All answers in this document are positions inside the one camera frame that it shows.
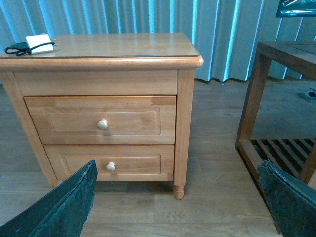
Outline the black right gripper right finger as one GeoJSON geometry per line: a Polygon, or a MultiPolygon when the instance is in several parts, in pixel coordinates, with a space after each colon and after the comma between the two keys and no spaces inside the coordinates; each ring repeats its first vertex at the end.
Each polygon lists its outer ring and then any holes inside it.
{"type": "Polygon", "coordinates": [[[265,160],[259,183],[273,219],[284,237],[316,235],[316,191],[265,160]]]}

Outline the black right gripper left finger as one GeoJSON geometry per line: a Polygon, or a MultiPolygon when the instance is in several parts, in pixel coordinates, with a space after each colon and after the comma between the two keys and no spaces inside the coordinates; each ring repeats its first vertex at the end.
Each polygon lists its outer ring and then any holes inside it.
{"type": "Polygon", "coordinates": [[[79,237],[94,203],[97,167],[88,162],[1,226],[2,237],[79,237]]]}

